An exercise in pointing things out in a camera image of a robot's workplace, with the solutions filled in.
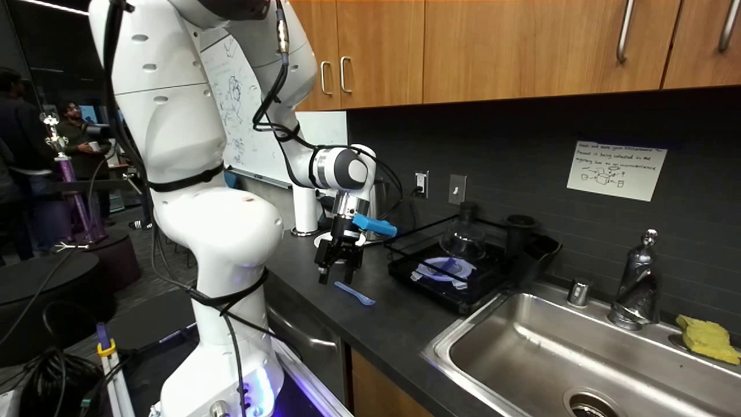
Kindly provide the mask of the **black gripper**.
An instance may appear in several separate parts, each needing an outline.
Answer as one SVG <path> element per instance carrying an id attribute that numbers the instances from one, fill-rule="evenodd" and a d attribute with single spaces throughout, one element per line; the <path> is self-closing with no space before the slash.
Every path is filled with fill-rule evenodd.
<path id="1" fill-rule="evenodd" d="M 343 282 L 351 282 L 355 272 L 361 266 L 364 248 L 358 245 L 361 232 L 351 219 L 336 218 L 326 234 L 314 238 L 318 253 L 314 263 L 320 272 L 320 282 L 326 284 L 332 269 L 343 263 Z"/>

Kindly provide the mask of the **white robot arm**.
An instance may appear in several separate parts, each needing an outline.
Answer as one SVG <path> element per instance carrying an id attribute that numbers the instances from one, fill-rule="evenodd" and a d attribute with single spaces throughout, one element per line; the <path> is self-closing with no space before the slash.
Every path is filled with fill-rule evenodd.
<path id="1" fill-rule="evenodd" d="M 197 260 L 200 342 L 164 380 L 157 417 L 255 417 L 276 409 L 285 372 L 266 335 L 263 278 L 282 218 L 224 184 L 228 128 L 204 69 L 206 29 L 224 29 L 257 76 L 257 129 L 274 135 L 298 187 L 361 204 L 372 184 L 356 146 L 303 139 L 296 106 L 318 61 L 289 0 L 91 0 L 87 26 L 148 180 L 156 225 Z"/>

